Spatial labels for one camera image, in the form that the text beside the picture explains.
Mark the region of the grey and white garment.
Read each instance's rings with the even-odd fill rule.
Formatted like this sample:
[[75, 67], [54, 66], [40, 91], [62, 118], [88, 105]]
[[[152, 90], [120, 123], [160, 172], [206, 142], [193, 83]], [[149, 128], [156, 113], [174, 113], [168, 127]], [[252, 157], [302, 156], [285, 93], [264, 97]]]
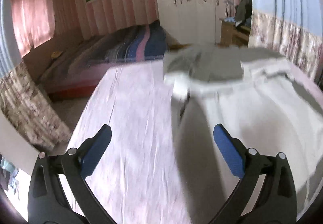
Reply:
[[287, 155], [297, 217], [321, 203], [322, 91], [294, 63], [263, 48], [169, 52], [164, 81], [178, 99], [193, 99], [213, 129], [225, 129], [264, 155]]

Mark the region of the dark clothes pile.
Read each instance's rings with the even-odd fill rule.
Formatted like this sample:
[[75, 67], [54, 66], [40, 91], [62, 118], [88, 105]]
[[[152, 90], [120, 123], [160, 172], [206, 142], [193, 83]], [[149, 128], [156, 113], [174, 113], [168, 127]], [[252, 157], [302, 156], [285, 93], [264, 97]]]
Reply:
[[234, 20], [236, 23], [244, 23], [252, 15], [252, 0], [239, 0], [235, 7], [236, 13]]

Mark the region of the blue floral curtain left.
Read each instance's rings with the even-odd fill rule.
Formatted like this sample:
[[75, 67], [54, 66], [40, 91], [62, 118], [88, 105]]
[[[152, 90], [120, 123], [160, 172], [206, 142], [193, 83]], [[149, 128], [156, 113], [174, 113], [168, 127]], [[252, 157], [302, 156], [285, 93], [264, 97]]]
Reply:
[[52, 151], [72, 135], [33, 82], [14, 35], [10, 0], [1, 0], [1, 111], [31, 145]]

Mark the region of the blue floral curtain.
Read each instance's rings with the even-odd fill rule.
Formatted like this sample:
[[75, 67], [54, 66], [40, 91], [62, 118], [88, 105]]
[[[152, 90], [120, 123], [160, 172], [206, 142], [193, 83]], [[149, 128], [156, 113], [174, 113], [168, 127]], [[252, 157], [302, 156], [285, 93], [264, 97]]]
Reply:
[[282, 54], [311, 80], [322, 71], [322, 0], [252, 0], [249, 47]]
[[14, 35], [10, 0], [1, 0], [1, 111], [31, 145], [52, 151], [72, 135], [33, 82]]

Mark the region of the brown bed with blankets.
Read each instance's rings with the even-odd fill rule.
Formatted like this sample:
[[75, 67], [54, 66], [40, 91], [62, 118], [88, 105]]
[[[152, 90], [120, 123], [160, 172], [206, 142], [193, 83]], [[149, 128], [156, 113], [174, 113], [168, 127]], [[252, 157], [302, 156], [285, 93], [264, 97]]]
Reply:
[[[104, 62], [106, 51], [117, 43], [118, 31], [85, 40], [79, 28], [73, 29], [32, 49], [23, 61], [35, 84], [50, 100], [89, 97], [109, 68], [131, 64]], [[63, 54], [52, 60], [55, 51]]]

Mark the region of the yellow toy on bed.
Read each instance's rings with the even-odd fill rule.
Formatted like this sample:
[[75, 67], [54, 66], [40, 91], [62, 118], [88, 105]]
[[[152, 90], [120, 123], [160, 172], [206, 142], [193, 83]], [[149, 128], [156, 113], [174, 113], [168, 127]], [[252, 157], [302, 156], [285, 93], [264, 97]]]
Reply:
[[63, 51], [55, 51], [51, 54], [51, 59], [55, 60], [63, 54]]

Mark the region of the wooden side table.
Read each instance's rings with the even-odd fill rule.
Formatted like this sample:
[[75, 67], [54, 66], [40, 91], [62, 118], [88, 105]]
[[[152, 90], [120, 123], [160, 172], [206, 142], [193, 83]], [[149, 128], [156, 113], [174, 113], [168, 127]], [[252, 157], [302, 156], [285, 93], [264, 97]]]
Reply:
[[238, 47], [247, 47], [249, 43], [250, 28], [244, 25], [238, 27], [235, 23], [225, 22], [224, 18], [221, 19], [221, 41], [222, 47], [235, 45]]

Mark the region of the striped blue pink blanket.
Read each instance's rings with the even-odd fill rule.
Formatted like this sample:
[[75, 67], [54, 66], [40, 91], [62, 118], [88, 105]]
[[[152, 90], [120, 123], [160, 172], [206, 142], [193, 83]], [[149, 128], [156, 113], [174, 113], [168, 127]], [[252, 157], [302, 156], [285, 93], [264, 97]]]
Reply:
[[105, 63], [134, 63], [163, 58], [168, 50], [166, 34], [156, 20], [148, 25], [136, 25], [118, 31], [116, 45], [107, 50]]

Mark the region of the blue floral curtain right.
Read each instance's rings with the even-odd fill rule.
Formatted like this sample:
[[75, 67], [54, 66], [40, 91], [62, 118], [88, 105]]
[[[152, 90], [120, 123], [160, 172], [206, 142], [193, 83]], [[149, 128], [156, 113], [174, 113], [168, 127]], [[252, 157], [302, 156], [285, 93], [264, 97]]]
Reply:
[[322, 71], [322, 0], [252, 0], [249, 47], [282, 54], [311, 80]]

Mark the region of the pink window curtain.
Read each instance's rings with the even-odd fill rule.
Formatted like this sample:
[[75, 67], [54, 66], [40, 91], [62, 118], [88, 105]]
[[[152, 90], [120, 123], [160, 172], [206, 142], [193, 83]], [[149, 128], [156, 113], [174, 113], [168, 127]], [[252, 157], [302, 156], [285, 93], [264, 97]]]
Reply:
[[21, 56], [49, 41], [55, 33], [53, 0], [11, 0], [16, 42]]

